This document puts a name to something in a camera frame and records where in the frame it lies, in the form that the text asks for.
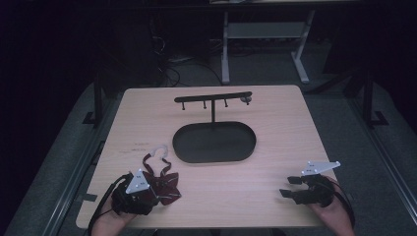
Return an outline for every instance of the human hand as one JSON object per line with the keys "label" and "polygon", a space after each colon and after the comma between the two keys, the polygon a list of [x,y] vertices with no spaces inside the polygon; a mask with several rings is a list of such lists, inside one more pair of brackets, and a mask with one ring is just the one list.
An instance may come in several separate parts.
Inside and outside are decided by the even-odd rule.
{"label": "human hand", "polygon": [[129,224],[137,215],[120,212],[118,215],[111,206],[112,199],[109,196],[101,209],[101,216],[92,227],[91,236],[115,236]]}
{"label": "human hand", "polygon": [[[337,183],[330,177],[327,177],[330,182],[333,182],[334,190],[341,194],[340,188],[334,184]],[[338,198],[333,198],[329,206],[321,207],[320,204],[307,205],[322,222],[337,236],[354,236],[352,224],[343,203]]]}

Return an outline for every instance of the black surface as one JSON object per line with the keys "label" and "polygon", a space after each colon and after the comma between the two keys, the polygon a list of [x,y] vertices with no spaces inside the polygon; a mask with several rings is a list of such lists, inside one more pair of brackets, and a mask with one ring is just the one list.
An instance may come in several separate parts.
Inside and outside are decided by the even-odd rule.
{"label": "black surface", "polygon": [[244,160],[256,142],[249,126],[230,121],[186,125],[175,133],[172,144],[181,160],[207,163]]}

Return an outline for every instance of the gray carpet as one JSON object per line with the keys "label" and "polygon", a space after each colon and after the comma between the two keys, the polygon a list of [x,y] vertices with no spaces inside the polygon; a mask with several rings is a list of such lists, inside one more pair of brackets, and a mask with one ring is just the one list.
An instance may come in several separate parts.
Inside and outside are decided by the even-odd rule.
{"label": "gray carpet", "polygon": [[[331,75],[323,75],[328,44],[308,44],[302,57],[311,82],[302,85],[291,62],[291,45],[274,50],[264,50],[247,57],[232,57],[230,78],[232,86],[249,85],[297,85],[301,90],[315,88],[328,81]],[[181,83],[187,86],[219,86],[220,58],[213,56],[209,63],[199,60],[173,66],[181,75]],[[172,80],[177,74],[168,72]],[[344,83],[319,95],[306,95],[306,102],[313,116],[323,144],[332,161],[340,161],[342,166],[335,169],[341,186],[353,198],[357,223],[357,235],[417,235],[413,222],[401,198],[398,196],[388,172],[382,162],[380,152],[371,140],[370,132],[378,135],[395,165],[410,189],[417,194],[417,181],[413,171],[417,167],[417,137],[395,110],[388,94],[375,88],[375,109],[381,110],[390,125],[370,131],[364,126],[358,111],[352,104],[357,99],[346,99],[342,95]],[[50,215],[65,191],[67,180],[78,167],[80,156],[87,154],[93,158],[99,143],[105,141],[121,96],[117,99],[105,98],[105,119],[97,129],[83,125],[87,112],[93,109],[92,87],[80,97],[54,146],[47,155],[41,170],[16,213],[6,235],[42,235],[48,225]],[[56,225],[57,235],[84,235],[75,220],[81,206],[80,196],[89,185],[94,166],[86,167],[86,175],[78,185],[77,194],[63,210],[65,219]],[[325,228],[285,228],[287,235],[331,235]],[[152,230],[127,229],[122,235],[151,235]]]}

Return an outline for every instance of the wooden table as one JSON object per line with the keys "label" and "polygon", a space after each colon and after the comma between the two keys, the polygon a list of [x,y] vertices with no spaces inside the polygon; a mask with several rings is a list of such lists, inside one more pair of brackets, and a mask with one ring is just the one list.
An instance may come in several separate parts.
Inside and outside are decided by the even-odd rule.
{"label": "wooden table", "polygon": [[[190,164],[176,157],[172,138],[182,126],[210,121],[202,102],[174,102],[177,96],[251,91],[250,105],[240,99],[216,105],[216,121],[239,121],[256,136],[254,153],[239,162]],[[300,176],[308,160],[328,161],[319,134],[299,88],[295,86],[139,88],[128,89],[115,117],[77,225],[87,228],[99,200],[118,177],[136,172],[143,157],[159,145],[168,145],[169,173],[179,173],[182,198],[156,206],[148,216],[136,217],[137,228],[300,227],[321,225],[305,206],[284,199],[279,189],[297,190],[288,176]],[[159,158],[148,163],[155,173],[164,166]]]}

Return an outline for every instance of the black oval tray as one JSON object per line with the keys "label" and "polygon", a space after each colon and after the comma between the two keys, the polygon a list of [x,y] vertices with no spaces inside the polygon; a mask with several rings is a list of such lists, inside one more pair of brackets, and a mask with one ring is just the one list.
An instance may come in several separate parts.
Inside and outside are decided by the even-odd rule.
{"label": "black oval tray", "polygon": [[176,155],[188,163],[244,160],[252,154],[256,143],[254,131],[235,121],[186,125],[172,141]]}

